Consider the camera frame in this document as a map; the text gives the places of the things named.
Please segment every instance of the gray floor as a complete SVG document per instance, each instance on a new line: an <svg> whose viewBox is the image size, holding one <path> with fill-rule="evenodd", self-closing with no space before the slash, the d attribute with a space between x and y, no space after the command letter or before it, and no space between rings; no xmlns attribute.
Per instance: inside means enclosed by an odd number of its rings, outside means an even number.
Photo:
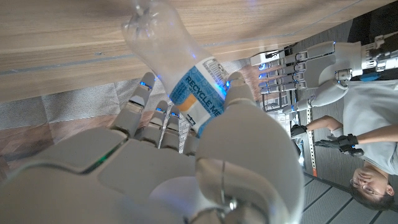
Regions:
<svg viewBox="0 0 398 224"><path fill-rule="evenodd" d="M294 47L293 51L299 52L310 46L325 41L334 40L336 42L346 42L348 39L351 23L352 21L345 22L332 29L326 30L320 34L314 35L313 37L300 41ZM303 98L308 98L314 91L315 90L300 90L298 91L298 99L300 100ZM343 99L330 105L313 108L312 115L313 119L321 118L324 115L329 115L338 121L343 122ZM307 122L306 112L300 112L300 119L302 124ZM315 141L325 139L327 135L330 135L330 132L327 129L319 129L314 131ZM310 150L307 138L304 139L304 149L306 171L307 173L312 174ZM332 181L345 187L349 186L348 182L352 178L354 170L363 166L363 161L361 159L342 155L337 150L325 149L323 147L315 147L315 161L319 178ZM393 188L398 191L398 177L390 176L390 182Z"/></svg>
<svg viewBox="0 0 398 224"><path fill-rule="evenodd" d="M378 212L362 206L351 195L328 183L304 176L305 203L302 224L396 223L398 213Z"/></svg>

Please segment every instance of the blue bottle label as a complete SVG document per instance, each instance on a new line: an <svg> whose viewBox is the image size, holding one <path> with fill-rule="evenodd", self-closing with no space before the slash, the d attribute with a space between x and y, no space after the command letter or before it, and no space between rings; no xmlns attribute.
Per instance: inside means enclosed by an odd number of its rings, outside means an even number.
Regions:
<svg viewBox="0 0 398 224"><path fill-rule="evenodd" d="M170 94L199 136L212 118L224 112L227 75L214 57L206 58L192 67Z"/></svg>

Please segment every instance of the man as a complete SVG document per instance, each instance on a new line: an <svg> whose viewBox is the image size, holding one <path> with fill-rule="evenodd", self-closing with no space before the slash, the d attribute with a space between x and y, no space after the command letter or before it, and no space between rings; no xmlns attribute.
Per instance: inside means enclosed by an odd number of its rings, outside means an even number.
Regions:
<svg viewBox="0 0 398 224"><path fill-rule="evenodd" d="M394 204L394 189L389 175L398 175L398 80L348 82L344 97L343 124L330 116L295 126L291 135L328 128L332 136L316 145L361 148L364 167L356 169L350 188L353 197L364 206L386 210Z"/></svg>

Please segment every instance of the white robotic hand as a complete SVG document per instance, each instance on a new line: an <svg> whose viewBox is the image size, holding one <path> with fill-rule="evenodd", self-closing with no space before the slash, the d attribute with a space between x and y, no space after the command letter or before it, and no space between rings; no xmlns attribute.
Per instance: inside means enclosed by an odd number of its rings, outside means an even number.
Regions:
<svg viewBox="0 0 398 224"><path fill-rule="evenodd" d="M324 42L264 64L266 68L275 66L281 68L260 75L275 78L259 84L262 94L321 88L311 98L287 106L284 112L323 106L343 97L347 91L345 81L362 75L364 69L380 72L398 68L398 32L378 36L374 43L364 46L360 42Z"/></svg>
<svg viewBox="0 0 398 224"><path fill-rule="evenodd" d="M183 154L178 109L163 127L166 102L137 130L154 78L144 76L110 129L61 141L10 176L0 223L299 223L297 153L241 74L228 80L225 112L201 139L190 132Z"/></svg>
<svg viewBox="0 0 398 224"><path fill-rule="evenodd" d="M300 100L293 105L285 106L282 112L288 114L294 111L306 110L314 106L325 106L344 97L347 91L348 86L344 81L328 80L320 85L310 98Z"/></svg>

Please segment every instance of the wooden table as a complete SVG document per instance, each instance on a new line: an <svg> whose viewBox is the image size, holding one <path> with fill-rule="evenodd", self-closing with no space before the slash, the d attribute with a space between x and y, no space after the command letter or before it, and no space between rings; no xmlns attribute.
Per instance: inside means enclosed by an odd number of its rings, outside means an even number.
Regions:
<svg viewBox="0 0 398 224"><path fill-rule="evenodd" d="M174 0L189 33L219 61L310 37L393 0ZM0 102L139 78L126 47L128 0L2 0Z"/></svg>

